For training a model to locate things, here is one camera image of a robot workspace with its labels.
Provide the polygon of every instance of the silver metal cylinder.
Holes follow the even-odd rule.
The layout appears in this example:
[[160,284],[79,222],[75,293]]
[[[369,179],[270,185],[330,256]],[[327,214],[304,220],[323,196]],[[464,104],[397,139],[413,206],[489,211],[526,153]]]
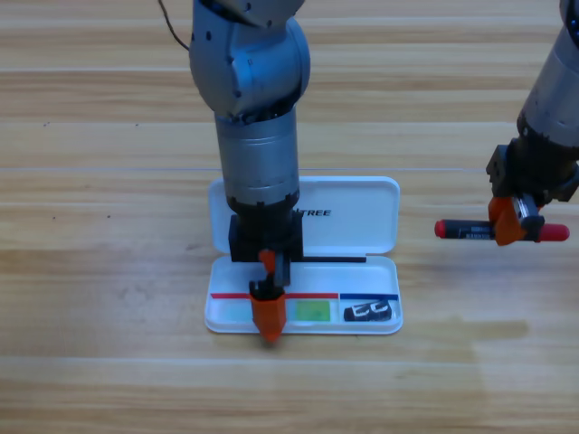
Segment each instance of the silver metal cylinder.
[[552,142],[579,146],[579,50],[567,29],[560,32],[521,116]]
[[296,108],[250,125],[215,117],[228,200],[271,205],[299,190]]

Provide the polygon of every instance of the white tray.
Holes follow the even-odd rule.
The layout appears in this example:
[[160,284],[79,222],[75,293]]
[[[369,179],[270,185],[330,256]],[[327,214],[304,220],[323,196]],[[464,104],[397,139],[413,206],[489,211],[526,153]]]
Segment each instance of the white tray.
[[[288,321],[283,333],[389,335],[403,325],[395,264],[384,256],[396,243],[400,187],[376,176],[303,176],[297,209],[303,216],[306,257],[349,257],[360,262],[291,264],[286,287]],[[225,200],[223,180],[209,189],[215,247],[229,253],[233,212]],[[249,282],[261,280],[260,263],[232,262],[226,256],[212,269],[205,323],[217,333],[259,333],[252,322]],[[344,310],[387,300],[388,320],[346,321]]]

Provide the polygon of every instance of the robotic arm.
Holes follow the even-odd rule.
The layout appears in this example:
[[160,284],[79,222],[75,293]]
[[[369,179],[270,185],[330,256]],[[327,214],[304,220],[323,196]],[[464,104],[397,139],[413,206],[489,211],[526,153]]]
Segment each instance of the robotic arm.
[[266,266],[250,282],[254,321],[274,340],[285,324],[290,262],[303,260],[296,103],[306,91],[305,0],[194,0],[190,64],[214,112],[233,261]]
[[438,236],[492,236],[501,246],[544,241],[547,226],[551,241],[568,236],[538,213],[553,200],[568,202],[579,186],[579,2],[562,0],[560,9],[564,26],[518,116],[519,136],[497,146],[487,166],[490,222],[437,222]]

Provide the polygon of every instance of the orange plastic part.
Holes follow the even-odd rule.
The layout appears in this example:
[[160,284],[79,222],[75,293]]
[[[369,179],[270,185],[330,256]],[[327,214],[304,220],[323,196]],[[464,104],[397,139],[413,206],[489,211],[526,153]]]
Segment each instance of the orange plastic part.
[[260,251],[260,261],[263,263],[268,274],[275,273],[275,251],[262,250]]
[[286,325],[286,296],[275,300],[256,300],[250,295],[250,300],[253,323],[266,341],[275,342]]
[[510,197],[493,197],[489,203],[489,220],[494,223],[495,241],[506,246],[525,238],[525,231],[518,222]]

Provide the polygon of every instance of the wooden table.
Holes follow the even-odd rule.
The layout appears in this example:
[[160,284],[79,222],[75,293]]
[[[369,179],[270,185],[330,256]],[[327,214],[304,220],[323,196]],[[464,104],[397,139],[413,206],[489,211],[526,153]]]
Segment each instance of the wooden table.
[[[166,0],[187,40],[191,2]],[[204,326],[211,112],[154,0],[0,1],[0,432],[579,432],[570,241],[438,241],[561,27],[556,0],[309,0],[307,174],[402,187],[389,337]]]

